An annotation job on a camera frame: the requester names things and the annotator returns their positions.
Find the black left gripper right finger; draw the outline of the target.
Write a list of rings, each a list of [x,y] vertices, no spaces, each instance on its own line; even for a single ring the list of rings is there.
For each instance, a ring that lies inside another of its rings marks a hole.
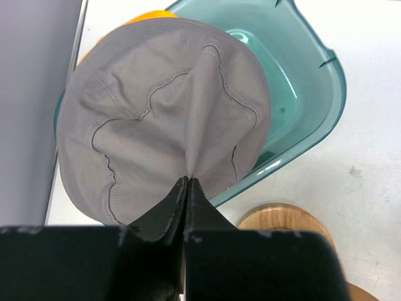
[[[329,242],[312,231],[239,230],[189,181],[187,300],[349,300]]]

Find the yellow bucket hat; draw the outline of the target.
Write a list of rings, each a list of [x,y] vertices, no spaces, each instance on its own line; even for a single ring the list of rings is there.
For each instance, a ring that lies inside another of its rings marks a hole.
[[[75,72],[87,71],[91,75],[105,74],[119,68],[128,70],[134,56],[145,53],[139,44],[160,46],[180,26],[179,17],[162,11],[159,16],[147,13],[137,17],[104,36],[76,65]]]

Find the grey bucket hat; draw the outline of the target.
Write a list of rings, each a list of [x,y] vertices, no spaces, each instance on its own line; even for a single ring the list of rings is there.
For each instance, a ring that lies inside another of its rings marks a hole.
[[[207,198],[255,166],[271,119],[263,69],[237,38],[184,18],[121,26],[74,70],[57,118],[61,179],[103,224],[129,224],[176,181]]]

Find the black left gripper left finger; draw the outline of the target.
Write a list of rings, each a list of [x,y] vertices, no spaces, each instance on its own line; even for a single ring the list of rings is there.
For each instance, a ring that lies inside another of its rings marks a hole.
[[[188,179],[126,226],[3,226],[2,300],[178,300]]]

